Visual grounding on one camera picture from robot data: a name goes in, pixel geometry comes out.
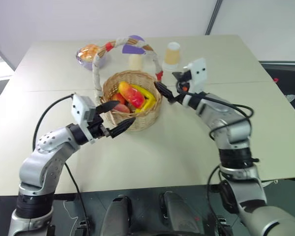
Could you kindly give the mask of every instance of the red tape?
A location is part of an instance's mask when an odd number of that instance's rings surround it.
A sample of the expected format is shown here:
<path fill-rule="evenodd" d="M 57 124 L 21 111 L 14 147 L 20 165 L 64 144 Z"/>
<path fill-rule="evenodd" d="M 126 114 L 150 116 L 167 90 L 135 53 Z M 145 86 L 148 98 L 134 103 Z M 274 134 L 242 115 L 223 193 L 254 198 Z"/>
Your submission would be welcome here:
<path fill-rule="evenodd" d="M 155 75 L 156 75 L 158 81 L 162 81 L 162 76 L 163 76 L 163 71 L 162 70 L 161 70 L 161 72 L 159 72 L 159 73 L 157 73 Z"/>
<path fill-rule="evenodd" d="M 109 52 L 109 51 L 112 50 L 114 47 L 113 47 L 113 45 L 112 45 L 110 42 L 108 42 L 108 43 L 105 44 L 105 48 L 106 48 L 106 51 Z"/>

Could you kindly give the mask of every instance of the white wall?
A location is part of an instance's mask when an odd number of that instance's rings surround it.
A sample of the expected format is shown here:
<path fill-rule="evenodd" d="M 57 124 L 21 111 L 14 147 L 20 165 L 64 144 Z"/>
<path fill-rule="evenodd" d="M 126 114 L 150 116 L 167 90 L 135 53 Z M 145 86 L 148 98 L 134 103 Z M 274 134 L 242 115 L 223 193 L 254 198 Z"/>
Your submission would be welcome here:
<path fill-rule="evenodd" d="M 295 60 L 295 0 L 224 0 L 211 34 L 238 34 L 258 60 Z"/>
<path fill-rule="evenodd" d="M 0 0 L 0 50 L 16 67 L 35 40 L 204 34 L 214 0 Z"/>

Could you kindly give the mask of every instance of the wicker basket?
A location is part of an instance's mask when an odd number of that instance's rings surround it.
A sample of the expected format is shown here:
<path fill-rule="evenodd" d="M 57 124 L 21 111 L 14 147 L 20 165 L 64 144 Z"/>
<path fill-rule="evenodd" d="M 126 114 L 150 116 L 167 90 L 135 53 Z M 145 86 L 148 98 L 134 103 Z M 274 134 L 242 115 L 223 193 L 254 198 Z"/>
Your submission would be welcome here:
<path fill-rule="evenodd" d="M 116 41 L 111 41 L 107 43 L 104 47 L 102 47 L 94 58 L 93 81 L 95 85 L 96 101 L 99 104 L 109 101 L 111 97 L 118 91 L 118 85 L 121 81 L 126 81 L 130 84 L 139 85 L 145 88 L 146 90 L 150 91 L 154 95 L 156 103 L 149 110 L 140 113 L 123 113 L 116 110 L 112 110 L 110 112 L 105 113 L 106 119 L 113 125 L 117 125 L 125 119 L 135 117 L 136 120 L 130 126 L 130 128 L 128 128 L 128 131 L 140 131 L 154 124 L 160 112 L 162 96 L 154 86 L 154 82 L 156 81 L 156 79 L 153 76 L 142 71 L 126 70 L 120 73 L 116 73 L 115 75 L 110 77 L 104 83 L 103 89 L 100 85 L 98 66 L 99 60 L 105 55 L 105 53 L 110 51 L 112 48 L 124 44 L 129 44 L 143 48 L 147 54 L 151 54 L 156 67 L 156 77 L 158 80 L 161 80 L 161 77 L 163 75 L 162 68 L 159 65 L 156 53 L 148 44 L 146 44 L 144 41 L 132 38 L 117 39 Z"/>

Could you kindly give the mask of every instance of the red apple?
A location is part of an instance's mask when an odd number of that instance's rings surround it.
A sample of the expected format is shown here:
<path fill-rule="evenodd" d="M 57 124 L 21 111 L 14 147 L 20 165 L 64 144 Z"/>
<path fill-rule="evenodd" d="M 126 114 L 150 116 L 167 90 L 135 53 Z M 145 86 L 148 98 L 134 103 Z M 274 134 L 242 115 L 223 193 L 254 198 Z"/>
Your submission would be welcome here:
<path fill-rule="evenodd" d="M 126 100 L 123 98 L 123 96 L 120 94 L 120 92 L 115 93 L 114 96 L 112 96 L 111 100 L 119 101 L 120 104 L 123 104 L 123 105 L 126 103 Z"/>
<path fill-rule="evenodd" d="M 117 106 L 114 107 L 114 110 L 124 113 L 130 113 L 130 109 L 121 103 L 119 103 Z"/>

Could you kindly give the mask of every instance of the metal pole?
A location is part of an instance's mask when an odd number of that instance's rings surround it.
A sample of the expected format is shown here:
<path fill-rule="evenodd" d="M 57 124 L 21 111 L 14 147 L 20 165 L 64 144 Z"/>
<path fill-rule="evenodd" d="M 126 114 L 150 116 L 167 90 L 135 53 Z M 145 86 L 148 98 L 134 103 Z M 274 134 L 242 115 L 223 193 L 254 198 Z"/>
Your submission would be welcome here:
<path fill-rule="evenodd" d="M 223 0 L 217 0 L 216 1 L 216 4 L 215 4 L 214 10 L 213 10 L 210 22 L 209 22 L 209 24 L 207 26 L 207 29 L 206 29 L 206 35 L 210 35 L 210 33 L 211 33 L 211 29 L 212 29 L 212 27 L 214 25 L 215 18 L 217 16 L 217 13 L 218 13 L 220 7 L 221 7 L 222 1 Z"/>

